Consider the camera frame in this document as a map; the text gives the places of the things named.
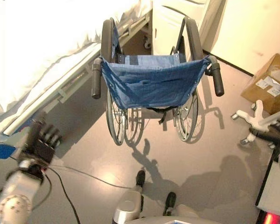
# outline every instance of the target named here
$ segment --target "white label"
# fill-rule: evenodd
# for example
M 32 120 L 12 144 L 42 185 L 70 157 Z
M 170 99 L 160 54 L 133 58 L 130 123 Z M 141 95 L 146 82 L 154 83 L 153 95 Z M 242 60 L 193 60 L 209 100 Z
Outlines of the white label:
M 267 92 L 270 93 L 273 97 L 280 95 L 280 91 L 274 87 L 269 89 Z
M 261 89 L 265 89 L 266 87 L 268 87 L 268 83 L 266 83 L 263 79 L 260 79 L 257 83 L 257 86 L 259 86 Z
M 273 79 L 272 79 L 271 77 L 269 77 L 269 76 L 267 76 L 267 77 L 264 79 L 264 81 L 265 81 L 268 85 L 271 85 L 271 86 L 273 86 L 273 84 L 274 84 Z

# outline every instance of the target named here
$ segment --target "white wall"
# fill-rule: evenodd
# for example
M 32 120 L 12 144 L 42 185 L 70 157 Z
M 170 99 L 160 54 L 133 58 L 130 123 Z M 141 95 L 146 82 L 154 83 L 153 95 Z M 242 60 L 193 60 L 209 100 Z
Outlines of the white wall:
M 203 49 L 255 74 L 280 53 L 280 0 L 226 0 Z

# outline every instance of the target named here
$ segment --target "black cable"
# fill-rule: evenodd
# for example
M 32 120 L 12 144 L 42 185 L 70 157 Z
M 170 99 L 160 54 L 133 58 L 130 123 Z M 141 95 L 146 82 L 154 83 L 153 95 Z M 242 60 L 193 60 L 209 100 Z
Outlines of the black cable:
M 75 206 L 73 205 L 73 203 L 71 202 L 69 196 L 67 195 L 67 193 L 66 193 L 66 191 L 65 191 L 65 188 L 64 188 L 64 185 L 63 185 L 63 182 L 62 182 L 62 179 L 61 179 L 60 175 L 59 175 L 55 170 L 53 170 L 52 168 L 49 167 L 48 169 L 52 170 L 52 171 L 58 176 L 58 178 L 59 178 L 59 180 L 60 180 L 60 183 L 61 183 L 61 186 L 62 186 L 62 189 L 63 189 L 63 192 L 64 192 L 64 194 L 65 194 L 65 197 L 66 197 L 66 199 L 69 201 L 69 203 L 70 203 L 70 205 L 71 205 L 71 207 L 72 207 L 72 209 L 73 209 L 73 211 L 74 211 L 76 220 L 77 220 L 78 224 L 81 224 L 81 223 L 80 223 L 80 219 L 79 219 L 78 214 L 77 214 L 77 211 L 76 211 L 76 208 L 75 208 Z
M 51 194 L 51 191 L 52 191 L 52 182 L 51 182 L 50 178 L 49 178 L 46 174 L 44 174 L 44 175 L 45 175 L 45 177 L 47 178 L 47 180 L 49 181 L 50 188 L 49 188 L 49 191 L 48 191 L 47 195 L 46 195 L 36 206 L 33 207 L 32 211 L 34 211 L 34 210 L 37 209 L 39 206 L 41 206 L 41 204 L 44 203 L 44 202 L 48 199 L 48 197 L 50 196 L 50 194 Z
M 108 182 L 106 182 L 106 181 L 104 181 L 104 180 L 102 180 L 102 179 L 99 179 L 98 177 L 92 176 L 92 175 L 90 175 L 90 174 L 88 174 L 88 173 L 85 173 L 85 172 L 83 172 L 83 171 L 77 170 L 77 169 L 72 168 L 72 167 L 68 167 L 68 166 L 59 166 L 59 165 L 51 165 L 51 166 L 54 166 L 54 167 L 63 167 L 63 168 L 75 170 L 76 172 L 79 172 L 79 173 L 81 173 L 81 174 L 90 176 L 90 177 L 92 177 L 92 178 L 94 178 L 94 179 L 96 179 L 96 180 L 98 180 L 98 181 L 101 181 L 101 182 L 103 182 L 103 183 L 105 183 L 105 184 L 108 184 L 108 185 L 110 185 L 110 186 L 112 186 L 112 187 L 130 189 L 129 187 L 123 187 L 123 186 L 118 186 L 118 185 L 114 185 L 114 184 L 108 183 Z

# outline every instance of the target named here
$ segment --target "white bed sheet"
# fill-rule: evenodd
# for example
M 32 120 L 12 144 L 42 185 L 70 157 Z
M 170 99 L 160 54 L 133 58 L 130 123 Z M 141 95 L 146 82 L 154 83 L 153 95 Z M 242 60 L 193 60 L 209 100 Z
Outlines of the white bed sheet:
M 0 133 L 97 49 L 105 19 L 121 26 L 151 8 L 151 0 L 0 1 Z

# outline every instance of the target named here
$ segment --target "wheelchair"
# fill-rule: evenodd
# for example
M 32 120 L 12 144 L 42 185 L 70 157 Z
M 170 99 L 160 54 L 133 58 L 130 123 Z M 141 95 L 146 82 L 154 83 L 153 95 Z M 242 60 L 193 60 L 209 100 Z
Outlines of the wheelchair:
M 186 61 L 183 30 L 186 27 L 191 61 Z M 196 22 L 185 17 L 176 47 L 168 56 L 124 55 L 119 35 L 111 18 L 104 21 L 101 57 L 92 66 L 92 97 L 100 98 L 100 79 L 108 87 L 106 116 L 110 134 L 121 145 L 128 128 L 129 110 L 147 108 L 163 113 L 172 110 L 174 126 L 182 141 L 191 139 L 198 116 L 196 87 L 205 73 L 213 76 L 215 93 L 224 94 L 220 65 L 214 56 L 203 58 Z

